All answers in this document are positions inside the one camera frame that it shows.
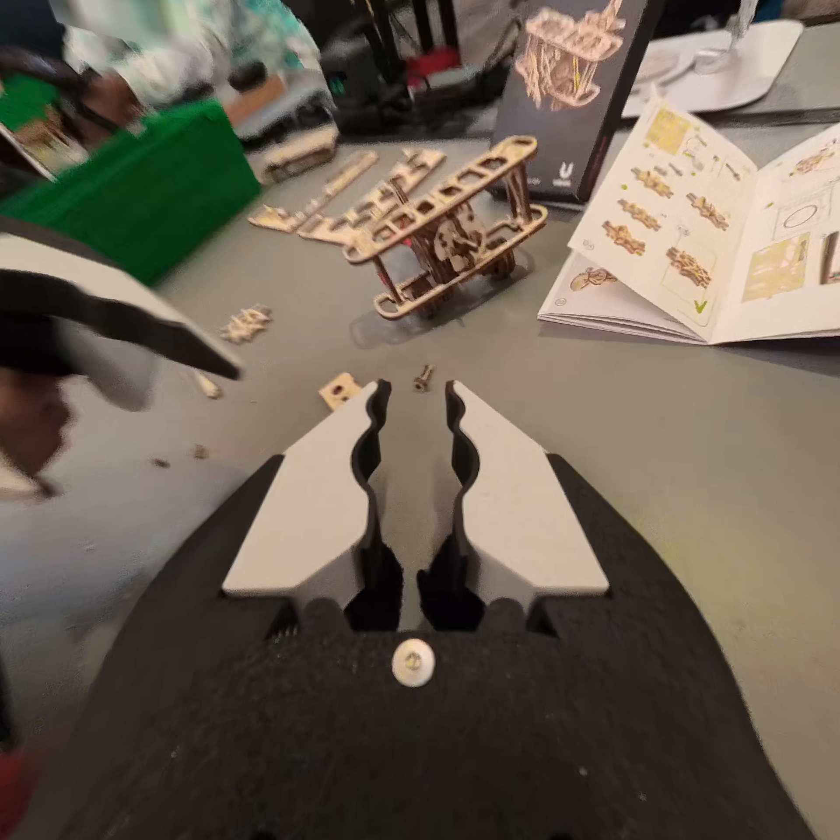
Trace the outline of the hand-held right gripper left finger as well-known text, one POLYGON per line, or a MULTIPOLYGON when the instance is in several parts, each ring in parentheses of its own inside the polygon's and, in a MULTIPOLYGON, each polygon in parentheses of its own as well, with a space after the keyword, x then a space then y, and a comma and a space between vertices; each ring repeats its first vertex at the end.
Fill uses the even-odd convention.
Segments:
POLYGON ((222 583, 226 596, 402 609, 403 569, 382 539, 370 484, 391 393, 385 380, 363 386, 282 454, 222 583))

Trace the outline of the wooden parts sheet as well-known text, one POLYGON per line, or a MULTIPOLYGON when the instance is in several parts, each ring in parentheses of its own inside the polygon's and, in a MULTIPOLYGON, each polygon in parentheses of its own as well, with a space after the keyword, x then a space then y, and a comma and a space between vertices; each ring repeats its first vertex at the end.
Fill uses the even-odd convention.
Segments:
POLYGON ((446 158, 441 150, 403 149, 402 160, 357 204, 338 217, 315 215, 299 228, 297 236, 328 245, 351 245, 359 235, 369 233, 373 226, 385 221, 396 208, 405 204, 446 158))

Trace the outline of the small rectangular wooden piece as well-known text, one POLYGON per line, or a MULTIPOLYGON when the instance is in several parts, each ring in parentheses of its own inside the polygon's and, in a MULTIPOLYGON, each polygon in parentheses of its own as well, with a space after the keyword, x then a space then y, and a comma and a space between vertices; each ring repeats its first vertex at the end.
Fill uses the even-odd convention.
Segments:
POLYGON ((334 413, 363 390, 363 386, 349 372, 335 375, 318 389, 318 394, 328 409, 334 413))

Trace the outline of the black machine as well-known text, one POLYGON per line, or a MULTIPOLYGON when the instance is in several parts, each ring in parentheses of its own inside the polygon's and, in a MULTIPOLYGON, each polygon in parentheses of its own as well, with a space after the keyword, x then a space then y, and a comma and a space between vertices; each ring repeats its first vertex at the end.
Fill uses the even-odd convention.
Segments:
POLYGON ((351 138, 453 139, 488 135, 521 20, 506 2, 466 2, 501 17, 485 55, 464 54, 456 2, 320 2, 321 69, 339 130, 351 138))

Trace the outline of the person's left hand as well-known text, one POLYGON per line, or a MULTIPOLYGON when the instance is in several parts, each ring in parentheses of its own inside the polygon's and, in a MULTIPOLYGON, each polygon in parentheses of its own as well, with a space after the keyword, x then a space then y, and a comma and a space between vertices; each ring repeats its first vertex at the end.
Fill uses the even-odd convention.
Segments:
POLYGON ((66 379, 1 369, 2 451, 28 478, 38 478, 66 445, 73 419, 66 379))

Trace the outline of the wooden parts strip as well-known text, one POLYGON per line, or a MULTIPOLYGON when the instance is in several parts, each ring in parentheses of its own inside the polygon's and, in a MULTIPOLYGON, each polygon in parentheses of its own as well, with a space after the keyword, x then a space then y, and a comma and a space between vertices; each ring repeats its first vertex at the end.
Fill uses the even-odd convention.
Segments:
POLYGON ((364 151, 353 157, 337 174, 331 176, 321 192, 310 200, 302 210, 290 214, 278 206, 263 205, 260 210, 248 217, 248 222, 255 227, 276 230, 285 234, 295 234, 302 226, 346 190, 362 174, 369 171, 380 156, 374 151, 364 151))

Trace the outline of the black model kit box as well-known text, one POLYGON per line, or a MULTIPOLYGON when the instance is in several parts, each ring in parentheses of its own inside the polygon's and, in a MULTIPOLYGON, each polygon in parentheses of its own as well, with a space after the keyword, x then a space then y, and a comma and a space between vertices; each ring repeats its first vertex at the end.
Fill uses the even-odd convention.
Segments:
POLYGON ((621 121, 663 1, 524 4, 492 145, 532 136, 532 198, 585 204, 621 121))

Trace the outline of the wooden radial engine piece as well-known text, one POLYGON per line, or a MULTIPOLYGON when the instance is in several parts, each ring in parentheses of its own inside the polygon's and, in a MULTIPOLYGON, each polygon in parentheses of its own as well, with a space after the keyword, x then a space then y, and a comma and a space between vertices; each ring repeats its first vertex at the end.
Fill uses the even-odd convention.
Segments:
POLYGON ((266 306, 242 308, 219 330, 219 337, 234 345, 250 343, 267 331, 273 321, 273 312, 266 306))

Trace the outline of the open instruction booklet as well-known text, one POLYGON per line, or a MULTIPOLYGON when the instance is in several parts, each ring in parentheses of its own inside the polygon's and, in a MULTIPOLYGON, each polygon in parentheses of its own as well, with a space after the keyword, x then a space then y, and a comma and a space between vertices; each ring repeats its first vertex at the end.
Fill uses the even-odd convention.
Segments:
POLYGON ((704 346, 837 339, 838 239, 838 124, 757 167, 653 97, 538 319, 704 346))

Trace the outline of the wooden biplane model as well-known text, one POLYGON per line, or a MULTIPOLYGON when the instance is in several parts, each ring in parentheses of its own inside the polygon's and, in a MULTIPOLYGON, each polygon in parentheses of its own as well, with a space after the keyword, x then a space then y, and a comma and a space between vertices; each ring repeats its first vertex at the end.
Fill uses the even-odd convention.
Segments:
POLYGON ((527 167, 538 149, 534 136, 508 136, 426 195, 409 199, 400 194, 394 211, 352 237, 343 256, 352 266, 372 264, 385 287, 373 300, 378 315, 388 321, 432 318, 439 304, 467 281, 510 276, 516 248, 548 220, 547 208, 532 203, 529 195, 527 167), (473 202, 498 186, 507 196, 507 214, 486 224, 473 202), (384 255, 399 245, 412 250, 421 270, 395 283, 384 255))

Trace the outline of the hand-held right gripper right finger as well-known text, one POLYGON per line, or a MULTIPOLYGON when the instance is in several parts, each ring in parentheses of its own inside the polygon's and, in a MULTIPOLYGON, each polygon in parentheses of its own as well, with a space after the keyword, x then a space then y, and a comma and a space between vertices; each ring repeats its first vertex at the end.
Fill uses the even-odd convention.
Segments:
POLYGON ((418 574, 424 610, 603 596, 609 583, 546 449, 461 381, 445 387, 460 483, 451 531, 418 574))

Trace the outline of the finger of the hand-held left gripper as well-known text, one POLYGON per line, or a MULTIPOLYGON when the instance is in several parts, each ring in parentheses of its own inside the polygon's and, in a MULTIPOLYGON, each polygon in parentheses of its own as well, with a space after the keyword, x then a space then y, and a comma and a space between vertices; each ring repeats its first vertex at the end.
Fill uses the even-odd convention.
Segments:
POLYGON ((93 248, 36 224, 2 220, 3 316, 73 323, 198 371, 238 381, 239 360, 93 248))
POLYGON ((160 366, 153 351, 69 320, 56 321, 56 334, 66 362, 108 403, 130 413, 149 408, 160 366))

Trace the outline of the small wooden block assembly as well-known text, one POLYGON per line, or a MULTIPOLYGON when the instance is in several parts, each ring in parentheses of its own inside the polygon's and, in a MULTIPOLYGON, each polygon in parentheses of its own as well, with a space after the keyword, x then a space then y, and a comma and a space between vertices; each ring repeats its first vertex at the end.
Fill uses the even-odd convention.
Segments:
POLYGON ((261 158, 259 181, 264 186, 281 183, 312 168, 330 163, 340 133, 333 126, 300 132, 283 143, 271 145, 261 158))

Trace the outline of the green box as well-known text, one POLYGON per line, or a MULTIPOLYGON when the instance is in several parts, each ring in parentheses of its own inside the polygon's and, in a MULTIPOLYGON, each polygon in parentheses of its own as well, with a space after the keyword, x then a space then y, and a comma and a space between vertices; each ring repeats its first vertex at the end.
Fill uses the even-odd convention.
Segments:
POLYGON ((259 182, 221 103, 159 112, 55 182, 2 202, 2 216, 90 246, 156 287, 257 198, 259 182))

